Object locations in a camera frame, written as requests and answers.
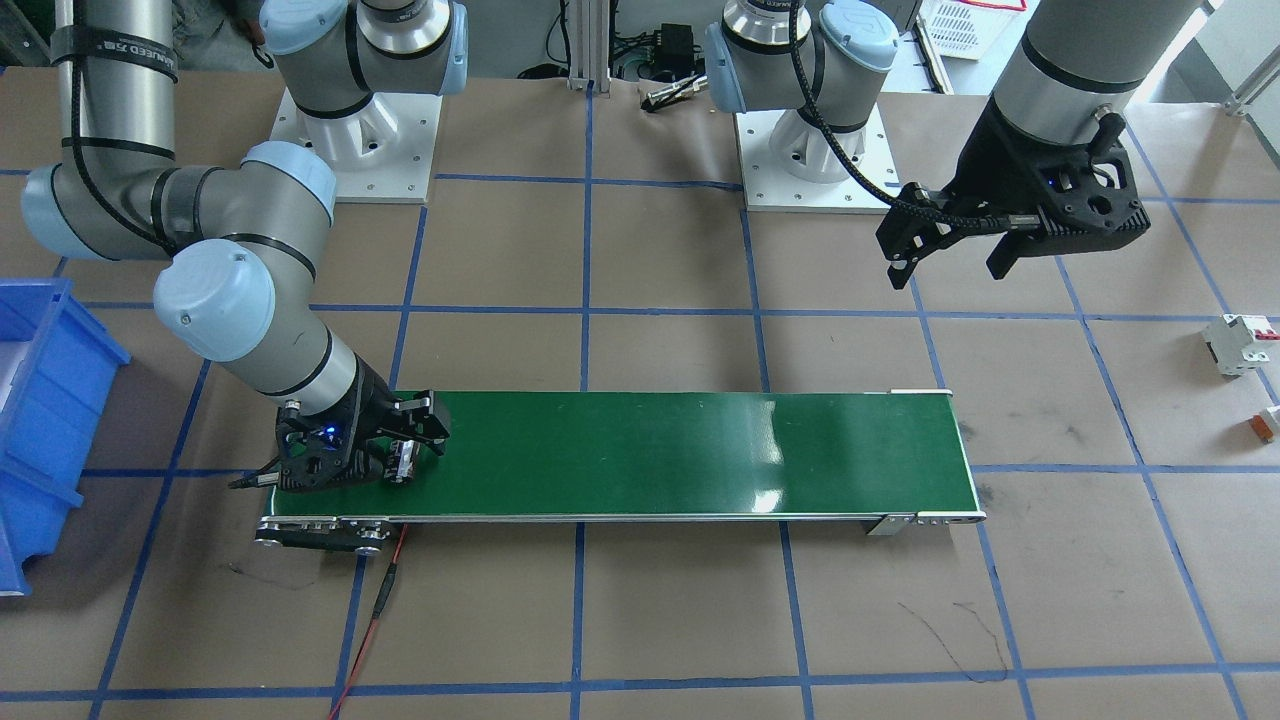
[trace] orange component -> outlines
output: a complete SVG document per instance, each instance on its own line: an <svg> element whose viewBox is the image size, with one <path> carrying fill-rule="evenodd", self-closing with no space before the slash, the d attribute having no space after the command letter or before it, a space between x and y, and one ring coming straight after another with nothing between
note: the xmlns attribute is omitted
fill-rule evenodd
<svg viewBox="0 0 1280 720"><path fill-rule="evenodd" d="M1276 438L1276 434L1271 432L1270 427L1267 427L1267 423L1266 420L1262 419L1262 415L1254 415L1249 418L1249 427L1253 428L1253 432L1257 433L1258 439L1261 439L1262 442L1271 442Z"/></svg>

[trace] light blue joint cap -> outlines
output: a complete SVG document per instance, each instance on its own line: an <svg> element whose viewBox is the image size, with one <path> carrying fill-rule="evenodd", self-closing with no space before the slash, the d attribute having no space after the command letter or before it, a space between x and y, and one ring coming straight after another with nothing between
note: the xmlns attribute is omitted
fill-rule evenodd
<svg viewBox="0 0 1280 720"><path fill-rule="evenodd" d="M440 95L457 95L467 86L467 9L454 3L453 38L449 41L449 64L444 68Z"/></svg>
<svg viewBox="0 0 1280 720"><path fill-rule="evenodd" d="M329 213L329 225L333 225L333 204L338 199L338 177L316 154L292 142L269 140L250 149L244 163L262 163L302 183Z"/></svg>
<svg viewBox="0 0 1280 720"><path fill-rule="evenodd" d="M268 51L291 55L338 27L347 0L266 0L257 20Z"/></svg>
<svg viewBox="0 0 1280 720"><path fill-rule="evenodd" d="M266 337L275 283L257 255L229 240L204 240L161 270L151 300L160 322L197 355L230 363Z"/></svg>
<svg viewBox="0 0 1280 720"><path fill-rule="evenodd" d="M746 99L737 82L733 56L719 23L707 27L707 82L712 86L712 101L724 113L745 113Z"/></svg>
<svg viewBox="0 0 1280 720"><path fill-rule="evenodd" d="M22 219L40 245L64 256L87 260L102 260L81 241L76 231L67 223L58 199L54 196L54 170L58 165L36 168L27 176L27 187L22 188Z"/></svg>
<svg viewBox="0 0 1280 720"><path fill-rule="evenodd" d="M852 61L887 73L897 55L897 26L861 0L832 0L818 13L818 24Z"/></svg>

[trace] red wire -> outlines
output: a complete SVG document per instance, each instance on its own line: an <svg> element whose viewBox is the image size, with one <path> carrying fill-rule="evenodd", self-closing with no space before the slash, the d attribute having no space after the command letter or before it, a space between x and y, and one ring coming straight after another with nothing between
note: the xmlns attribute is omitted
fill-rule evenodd
<svg viewBox="0 0 1280 720"><path fill-rule="evenodd" d="M396 552L392 553L392 565L399 562L399 551L404 547L404 538L408 536L408 524L401 525L401 537L396 541ZM360 641L360 650L356 651L356 661L351 665L351 674L347 675L347 684L342 688L342 694L338 696L338 702L333 705L333 710L329 711L329 717L326 720L334 720L338 712L342 710L342 703L347 701L347 696L351 694L351 689L356 687L356 679L360 678L360 667L365 664L365 651L369 650L369 641L374 637L374 630L378 629L378 618L369 621L369 626L365 628L365 637Z"/></svg>

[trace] green conveyor belt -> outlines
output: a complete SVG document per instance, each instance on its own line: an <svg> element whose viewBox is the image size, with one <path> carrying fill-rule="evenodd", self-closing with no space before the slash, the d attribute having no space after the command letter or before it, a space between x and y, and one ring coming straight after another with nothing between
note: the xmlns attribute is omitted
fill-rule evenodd
<svg viewBox="0 0 1280 720"><path fill-rule="evenodd" d="M415 482L274 491L264 521L983 518L948 393L438 397Z"/></svg>

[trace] black strap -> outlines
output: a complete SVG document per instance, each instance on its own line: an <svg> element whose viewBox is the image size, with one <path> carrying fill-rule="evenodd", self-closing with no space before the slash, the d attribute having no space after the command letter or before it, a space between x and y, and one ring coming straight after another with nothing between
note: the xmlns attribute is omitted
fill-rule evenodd
<svg viewBox="0 0 1280 720"><path fill-rule="evenodd" d="M232 242L248 242L252 245L262 245L265 247L270 247L271 250L279 250L280 252L284 252L289 258L293 258L294 260L298 261L298 264L306 268L307 272L311 273L312 281L316 279L316 266L311 263L311 260L307 259L306 255L302 254L302 251L300 251L297 247L293 247L292 245L280 242L274 237L266 237L265 234L248 233L248 232L229 234L227 236L227 240Z"/></svg>
<svg viewBox="0 0 1280 720"><path fill-rule="evenodd" d="M293 395L293 393L298 392L300 389L302 389L302 388L307 387L308 384L311 384L311 380L319 378L320 373L324 370L324 366L329 364L329 357L333 355L333 331L329 331L326 328L326 332L329 334L326 337L328 345L325 345L324 356L320 357L320 364L316 365L315 370L311 370L310 375L307 375L306 378L303 378L301 383L291 387L289 389L282 389L280 392L264 392L262 395L265 395L268 397L284 397L287 395Z"/></svg>
<svg viewBox="0 0 1280 720"><path fill-rule="evenodd" d="M1084 92L1093 92L1097 95L1121 95L1137 88L1142 85L1143 78L1138 78L1130 82L1101 82L1096 79L1089 79L1073 74L1057 65L1052 60L1039 54L1039 50L1032 45L1030 37L1023 36L1021 42L1023 53L1027 54L1027 59L1030 60L1032 65L1037 70L1043 73L1046 77L1055 79L1068 87L1074 87L1075 90L1083 90Z"/></svg>
<svg viewBox="0 0 1280 720"><path fill-rule="evenodd" d="M151 232L155 233L156 238L160 241L160 246L164 247L169 255L177 255L178 246L164 232L164 186L177 172L178 168L169 168L168 170L160 173L155 184L151 186Z"/></svg>
<svg viewBox="0 0 1280 720"><path fill-rule="evenodd" d="M129 152L146 152L147 155L157 155L166 160L173 160L173 150L168 147L157 147L155 145L147 145L146 142L133 142L132 140L118 140L114 137L82 137L81 147L109 147L111 150L128 150ZM64 137L61 141L63 147L72 146L72 138Z"/></svg>
<svg viewBox="0 0 1280 720"><path fill-rule="evenodd" d="M356 87L369 92L369 83L365 81L365 70L360 67L360 38L356 23L356 6L347 6L347 65L351 67L351 79L356 81Z"/></svg>
<svg viewBox="0 0 1280 720"><path fill-rule="evenodd" d="M293 104L297 105L298 110L301 110L302 113L305 113L307 115L311 115L312 118L320 118L321 120L337 120L339 118L346 118L347 115L355 115L356 113L364 110L365 105L369 105L369 102L372 99L374 99L374 94L370 92L370 94L365 95L364 97L361 97L360 100L357 100L353 105L348 105L348 106L338 109L338 110L314 110L314 109L307 108L305 105L298 105L298 102L296 100L294 100Z"/></svg>
<svg viewBox="0 0 1280 720"><path fill-rule="evenodd" d="M173 49L147 37L100 27L63 26L54 31L49 49L55 65L77 55L105 58L141 65L178 82Z"/></svg>
<svg viewBox="0 0 1280 720"><path fill-rule="evenodd" d="M827 41L822 38L822 32L813 33L813 100L818 101L822 95L822 81L827 77Z"/></svg>

